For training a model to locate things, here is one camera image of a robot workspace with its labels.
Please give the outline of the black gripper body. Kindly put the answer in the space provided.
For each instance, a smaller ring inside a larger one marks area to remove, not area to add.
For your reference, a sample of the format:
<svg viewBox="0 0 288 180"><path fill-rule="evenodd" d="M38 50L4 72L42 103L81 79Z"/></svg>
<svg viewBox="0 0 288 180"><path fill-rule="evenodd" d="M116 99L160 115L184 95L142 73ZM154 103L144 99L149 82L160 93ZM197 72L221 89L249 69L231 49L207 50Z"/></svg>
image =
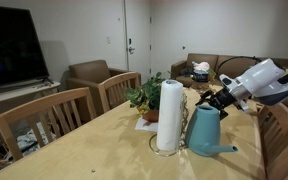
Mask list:
<svg viewBox="0 0 288 180"><path fill-rule="evenodd" d="M211 96L210 105L221 110L233 104L235 101L235 97L226 88L223 88Z"/></svg>

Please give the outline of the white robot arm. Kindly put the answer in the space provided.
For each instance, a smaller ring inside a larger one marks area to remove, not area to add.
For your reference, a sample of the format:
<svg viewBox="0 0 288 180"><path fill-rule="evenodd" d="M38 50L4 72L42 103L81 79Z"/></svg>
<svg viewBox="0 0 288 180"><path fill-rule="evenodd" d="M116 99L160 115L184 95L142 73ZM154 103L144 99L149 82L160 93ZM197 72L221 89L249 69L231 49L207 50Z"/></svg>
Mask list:
<svg viewBox="0 0 288 180"><path fill-rule="evenodd" d="M250 67L240 76L232 79L220 75L222 89L216 93L211 90L200 96L196 105L207 102L220 113L220 119L228 116L225 108L234 105L237 109L248 111L248 98L253 96L264 105L275 105L288 97L288 73L286 69L267 58Z"/></svg>

